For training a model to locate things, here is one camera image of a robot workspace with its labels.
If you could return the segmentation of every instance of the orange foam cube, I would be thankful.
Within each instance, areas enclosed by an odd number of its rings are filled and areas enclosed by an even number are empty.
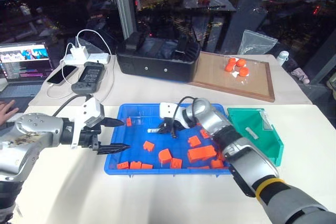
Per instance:
[[[117,169],[129,169],[130,165],[128,162],[123,162],[117,165]]]
[[[170,169],[181,169],[182,168],[182,159],[172,158],[170,163]]]
[[[236,58],[230,58],[228,63],[236,64]]]
[[[153,169],[153,165],[142,164],[142,165],[141,165],[141,169]]]
[[[226,72],[232,72],[232,70],[233,70],[234,67],[235,67],[234,63],[229,63],[228,65],[226,65],[225,71]]]
[[[241,77],[245,77],[245,76],[247,76],[248,75],[248,73],[249,73],[249,70],[248,70],[248,68],[241,68],[240,70],[239,70],[239,75],[241,76]]]
[[[202,135],[202,137],[203,137],[204,139],[210,137],[210,136],[208,135],[208,133],[206,133],[205,129],[201,129],[199,132],[201,133],[201,135]]]
[[[130,169],[141,169],[141,162],[132,161],[130,165]]]
[[[190,144],[191,148],[194,148],[194,147],[199,146],[201,144],[201,142],[200,142],[200,140],[198,139],[197,136],[189,137],[188,143]]]
[[[211,160],[212,169],[222,169],[224,168],[223,161],[221,160]]]
[[[223,154],[222,154],[221,152],[219,152],[219,153],[217,154],[217,158],[218,158],[219,160],[221,160],[221,161],[225,161],[225,157],[223,156]]]
[[[204,147],[189,149],[187,156],[190,163],[199,161],[199,160],[207,160],[208,158],[216,156],[217,153],[215,148],[212,145],[207,145]]]
[[[131,118],[127,118],[126,119],[126,125],[127,125],[127,127],[131,127],[132,126]]]
[[[172,155],[169,149],[164,149],[159,152],[159,161],[161,164],[167,164],[172,160]]]
[[[151,152],[154,149],[155,144],[145,141],[143,144],[143,149]]]
[[[245,66],[246,64],[246,60],[244,59],[239,59],[237,62],[236,62],[236,65],[240,68],[242,68],[243,66]]]

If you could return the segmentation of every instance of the wooden tray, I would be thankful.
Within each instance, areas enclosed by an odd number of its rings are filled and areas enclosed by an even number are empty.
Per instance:
[[[209,52],[201,52],[199,56],[195,77],[189,84],[268,102],[275,101],[268,62],[245,59],[249,76],[234,77],[232,73],[224,71],[224,68],[229,58],[236,56]]]

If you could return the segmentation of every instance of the charger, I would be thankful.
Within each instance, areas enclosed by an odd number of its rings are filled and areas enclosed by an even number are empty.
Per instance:
[[[71,47],[70,52],[76,60],[86,61],[89,58],[89,53],[85,46]]]

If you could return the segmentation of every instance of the black cable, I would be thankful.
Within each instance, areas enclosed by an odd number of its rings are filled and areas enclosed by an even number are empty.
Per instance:
[[[172,128],[171,128],[170,133],[172,134],[172,137],[173,137],[173,138],[176,138],[175,128],[174,128],[174,121],[175,121],[175,117],[176,117],[176,114],[177,114],[177,110],[178,110],[178,108],[181,106],[182,102],[183,102],[185,99],[192,99],[192,100],[193,100],[193,104],[192,104],[192,115],[193,115],[193,121],[194,121],[194,123],[196,122],[195,111],[194,111],[194,102],[195,102],[195,100],[196,100],[197,98],[186,96],[186,97],[182,98],[182,99],[179,101],[179,103],[177,104],[176,109],[175,109],[175,111],[174,111],[174,115],[173,115],[173,117],[172,117]]]
[[[64,107],[66,105],[68,105],[72,100],[76,99],[77,97],[86,97],[85,101],[87,101],[90,98],[92,98],[92,95],[90,95],[90,94],[76,94],[73,97],[70,97],[65,103],[63,103],[61,105],[61,107],[58,108],[58,110],[56,110],[56,112],[53,114],[53,116],[57,116],[58,113],[61,112],[61,110],[64,109]]]

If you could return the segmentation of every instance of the orange ball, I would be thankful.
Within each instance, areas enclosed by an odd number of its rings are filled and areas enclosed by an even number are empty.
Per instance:
[[[249,73],[248,68],[241,68],[240,71],[239,71],[239,75],[242,76],[242,77],[247,76],[248,73]]]
[[[246,60],[244,60],[244,59],[239,59],[236,63],[236,65],[239,66],[239,67],[243,67],[243,66],[245,66],[245,64],[246,64]]]
[[[229,63],[234,63],[234,64],[236,64],[236,58],[230,58],[230,59],[229,59]]]
[[[227,72],[232,72],[234,66],[235,66],[234,63],[229,63],[228,65],[226,65],[226,67],[225,67],[225,71],[227,71]]]

